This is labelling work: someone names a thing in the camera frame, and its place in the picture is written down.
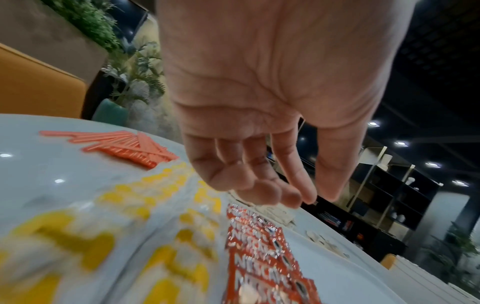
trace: pile of orange sticks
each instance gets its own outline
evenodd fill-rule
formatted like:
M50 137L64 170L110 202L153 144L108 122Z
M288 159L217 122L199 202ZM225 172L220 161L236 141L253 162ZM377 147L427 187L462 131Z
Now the pile of orange sticks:
M68 136L68 141L74 144L92 143L83 147L84 152L102 151L104 153L129 159L148 168L155 168L159 163L178 159L178 156L169 152L147 134L129 131L106 133L96 132L64 132L40 131L43 136Z

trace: teal pot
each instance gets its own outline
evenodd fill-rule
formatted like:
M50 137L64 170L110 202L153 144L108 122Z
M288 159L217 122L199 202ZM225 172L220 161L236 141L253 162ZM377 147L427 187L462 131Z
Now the teal pot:
M110 99L103 99L92 116L93 121L104 122L124 127L129 117L129 111Z

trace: hand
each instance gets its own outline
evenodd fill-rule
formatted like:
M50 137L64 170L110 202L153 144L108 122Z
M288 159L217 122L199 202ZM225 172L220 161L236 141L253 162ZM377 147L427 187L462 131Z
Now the hand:
M335 201L357 164L411 0L160 0L164 70L187 155L256 204ZM300 116L318 128L316 188ZM289 184L266 160L265 136Z

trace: table surface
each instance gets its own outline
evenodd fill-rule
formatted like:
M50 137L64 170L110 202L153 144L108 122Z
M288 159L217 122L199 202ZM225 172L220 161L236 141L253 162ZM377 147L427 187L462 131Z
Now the table surface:
M29 115L0 115L0 228L7 214L27 205L68 205L99 190L150 175L148 170L103 153L83 153L65 137L42 137L40 130L110 132L130 130L92 121ZM188 161L183 145L151 135ZM350 261L389 284L389 272L361 249L303 209L293 210L298 234L311 230L350 256Z

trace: ceiling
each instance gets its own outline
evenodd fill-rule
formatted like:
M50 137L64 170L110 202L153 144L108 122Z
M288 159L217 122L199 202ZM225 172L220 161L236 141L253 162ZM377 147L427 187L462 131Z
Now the ceiling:
M479 69L480 2L420 0L368 134L444 189L480 193Z

